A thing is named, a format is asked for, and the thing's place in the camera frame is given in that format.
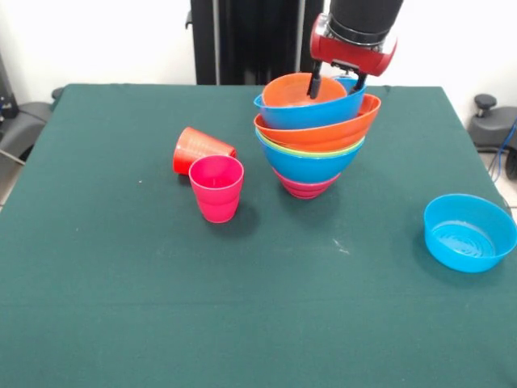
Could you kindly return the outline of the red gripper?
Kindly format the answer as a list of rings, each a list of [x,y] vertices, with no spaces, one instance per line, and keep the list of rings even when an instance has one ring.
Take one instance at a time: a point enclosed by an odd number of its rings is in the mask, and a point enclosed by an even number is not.
[[[350,94],[360,91],[368,75],[379,77],[390,65],[397,50],[397,38],[390,32],[378,45],[357,45],[341,41],[330,30],[330,17],[320,14],[313,25],[310,54],[315,60],[307,96],[316,99],[321,85],[322,62],[343,70],[355,71],[357,80]]]

